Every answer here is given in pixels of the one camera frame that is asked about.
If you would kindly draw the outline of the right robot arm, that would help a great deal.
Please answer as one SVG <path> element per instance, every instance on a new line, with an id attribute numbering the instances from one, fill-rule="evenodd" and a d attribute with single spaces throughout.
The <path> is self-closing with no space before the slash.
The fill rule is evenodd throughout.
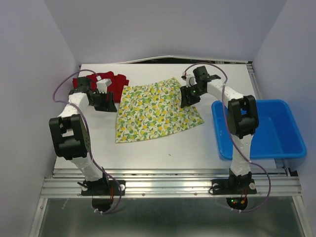
<path id="1" fill-rule="evenodd" d="M 233 144 L 233 159 L 228 180 L 224 183 L 233 193 L 242 189 L 254 190 L 250 169 L 250 149 L 253 135 L 259 126 L 256 99 L 227 86 L 228 78 L 210 75 L 202 63 L 191 65 L 193 74 L 185 70 L 181 78 L 186 82 L 181 91 L 181 108 L 200 101 L 206 93 L 222 102 L 226 129 Z"/>

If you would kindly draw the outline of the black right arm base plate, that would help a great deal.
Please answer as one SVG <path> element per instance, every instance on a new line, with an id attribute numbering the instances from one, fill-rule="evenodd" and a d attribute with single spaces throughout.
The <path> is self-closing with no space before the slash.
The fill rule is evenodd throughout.
<path id="1" fill-rule="evenodd" d="M 247 192 L 247 194 L 254 195 L 257 194 L 257 189 L 253 179 L 241 182 L 230 181 L 229 179 L 213 179 L 211 180 L 211 187 L 208 192 L 211 195 L 219 196 L 242 195 L 245 194 L 245 192 Z"/>

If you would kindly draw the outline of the aluminium front rail frame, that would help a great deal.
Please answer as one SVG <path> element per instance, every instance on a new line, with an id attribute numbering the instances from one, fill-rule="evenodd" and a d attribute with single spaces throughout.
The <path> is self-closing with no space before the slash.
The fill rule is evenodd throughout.
<path id="1" fill-rule="evenodd" d="M 284 169 L 270 169 L 272 197 L 301 196 L 298 177 Z M 226 169 L 112 169 L 118 180 L 125 181 L 124 198 L 209 198 L 213 179 L 226 179 Z M 55 169 L 43 182 L 41 198 L 81 198 L 79 182 L 83 175 L 77 169 Z"/>

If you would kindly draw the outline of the blue plastic bin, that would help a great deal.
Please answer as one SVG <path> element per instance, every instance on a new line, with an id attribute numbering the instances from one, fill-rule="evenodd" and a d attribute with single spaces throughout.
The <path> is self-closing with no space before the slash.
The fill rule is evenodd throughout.
<path id="1" fill-rule="evenodd" d="M 306 146 L 287 103 L 282 100 L 257 100 L 259 126 L 251 143 L 250 159 L 303 158 Z M 222 102 L 212 106 L 213 122 L 219 154 L 232 160 L 233 144 L 229 138 L 222 110 Z"/>

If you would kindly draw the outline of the red folded skirt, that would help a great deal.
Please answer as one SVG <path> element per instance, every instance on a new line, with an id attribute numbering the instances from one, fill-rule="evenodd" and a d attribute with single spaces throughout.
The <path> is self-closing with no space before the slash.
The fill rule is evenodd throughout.
<path id="1" fill-rule="evenodd" d="M 75 93 L 84 93 L 87 95 L 89 91 L 98 92 L 96 88 L 97 76 L 100 76 L 102 79 L 110 79 L 112 81 L 112 84 L 107 89 L 107 93 L 110 91 L 113 92 L 114 102 L 119 103 L 123 87 L 129 84 L 129 80 L 125 75 L 114 75 L 112 71 L 73 78 L 73 89 L 70 91 L 69 95 Z"/>

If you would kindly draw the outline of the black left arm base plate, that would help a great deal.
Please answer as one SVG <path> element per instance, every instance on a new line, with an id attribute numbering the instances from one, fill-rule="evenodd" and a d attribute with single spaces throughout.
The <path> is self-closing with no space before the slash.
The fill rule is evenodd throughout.
<path id="1" fill-rule="evenodd" d="M 103 181 L 86 182 L 85 180 L 80 183 L 77 182 L 81 187 L 82 196 L 124 196 L 125 195 L 125 180 L 118 180 L 120 184 L 121 191 L 119 190 L 118 184 L 114 180 L 109 180 L 108 183 L 103 183 Z"/>

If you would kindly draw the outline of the aluminium right side rail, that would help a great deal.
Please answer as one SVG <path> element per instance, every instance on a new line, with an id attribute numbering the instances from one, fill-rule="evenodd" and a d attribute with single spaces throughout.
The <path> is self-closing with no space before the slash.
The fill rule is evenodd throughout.
<path id="1" fill-rule="evenodd" d="M 252 67 L 252 64 L 251 63 L 247 63 L 246 67 L 247 67 L 247 70 L 248 70 L 248 73 L 249 73 L 249 76 L 250 76 L 252 87 L 253 87 L 254 92 L 255 92 L 255 96 L 256 96 L 257 99 L 261 100 L 262 96 L 261 96 L 261 93 L 260 93 L 260 90 L 259 90 L 259 86 L 258 86 L 256 77 L 255 77 L 255 72 L 254 72 L 254 69 Z"/>

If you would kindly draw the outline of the lemon print skirt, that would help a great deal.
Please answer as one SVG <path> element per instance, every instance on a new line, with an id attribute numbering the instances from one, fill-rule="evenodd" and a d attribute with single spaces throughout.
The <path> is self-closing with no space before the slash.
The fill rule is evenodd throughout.
<path id="1" fill-rule="evenodd" d="M 124 86 L 116 123 L 116 143 L 156 139 L 204 123 L 196 107 L 181 108 L 176 78 Z"/>

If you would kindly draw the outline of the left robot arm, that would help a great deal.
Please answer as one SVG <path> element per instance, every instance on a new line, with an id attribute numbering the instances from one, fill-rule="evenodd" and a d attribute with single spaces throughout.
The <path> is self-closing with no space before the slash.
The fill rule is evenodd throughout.
<path id="1" fill-rule="evenodd" d="M 108 91 L 111 80 L 100 76 L 96 78 L 96 81 L 88 77 L 77 78 L 77 85 L 70 90 L 62 113 L 49 120 L 55 153 L 82 172 L 84 181 L 80 186 L 86 195 L 106 194 L 110 190 L 110 182 L 104 169 L 92 157 L 89 130 L 82 111 L 92 106 L 100 112 L 117 112 L 114 94 Z"/>

